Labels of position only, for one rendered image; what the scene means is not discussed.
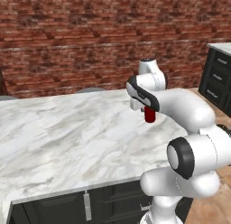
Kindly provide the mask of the dark brown tall object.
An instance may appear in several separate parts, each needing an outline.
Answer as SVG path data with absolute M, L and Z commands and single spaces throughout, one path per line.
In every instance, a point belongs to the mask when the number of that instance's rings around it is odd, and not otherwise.
M 0 96 L 8 96 L 8 92 L 7 92 L 7 88 L 5 85 L 5 80 L 1 68 L 0 68 Z

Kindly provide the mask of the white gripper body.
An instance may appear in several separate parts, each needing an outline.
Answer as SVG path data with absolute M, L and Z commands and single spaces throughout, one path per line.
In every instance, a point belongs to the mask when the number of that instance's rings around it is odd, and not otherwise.
M 134 98 L 130 98 L 130 108 L 134 111 L 140 110 L 141 112 L 144 112 L 144 104 Z

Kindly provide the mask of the black drawer front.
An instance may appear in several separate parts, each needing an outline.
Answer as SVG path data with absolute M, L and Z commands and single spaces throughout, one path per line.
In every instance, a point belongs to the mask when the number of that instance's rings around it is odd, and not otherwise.
M 119 183 L 90 192 L 92 224 L 138 224 L 146 211 L 143 206 L 152 203 L 138 181 Z

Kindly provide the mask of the black drawer cabinet run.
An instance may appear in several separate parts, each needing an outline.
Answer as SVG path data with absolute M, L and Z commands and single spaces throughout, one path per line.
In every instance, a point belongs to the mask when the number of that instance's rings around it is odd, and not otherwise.
M 231 117 L 231 42 L 208 44 L 199 93 Z

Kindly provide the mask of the black cupboard door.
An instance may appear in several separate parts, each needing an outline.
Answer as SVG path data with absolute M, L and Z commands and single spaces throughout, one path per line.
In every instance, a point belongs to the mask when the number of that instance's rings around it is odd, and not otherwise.
M 87 224 L 83 193 L 15 204 L 9 224 Z

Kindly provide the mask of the red drink can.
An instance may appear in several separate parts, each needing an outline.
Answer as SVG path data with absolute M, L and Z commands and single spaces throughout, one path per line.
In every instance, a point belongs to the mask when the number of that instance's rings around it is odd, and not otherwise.
M 144 108 L 144 119 L 147 123 L 153 123 L 156 119 L 155 111 L 152 108 Z

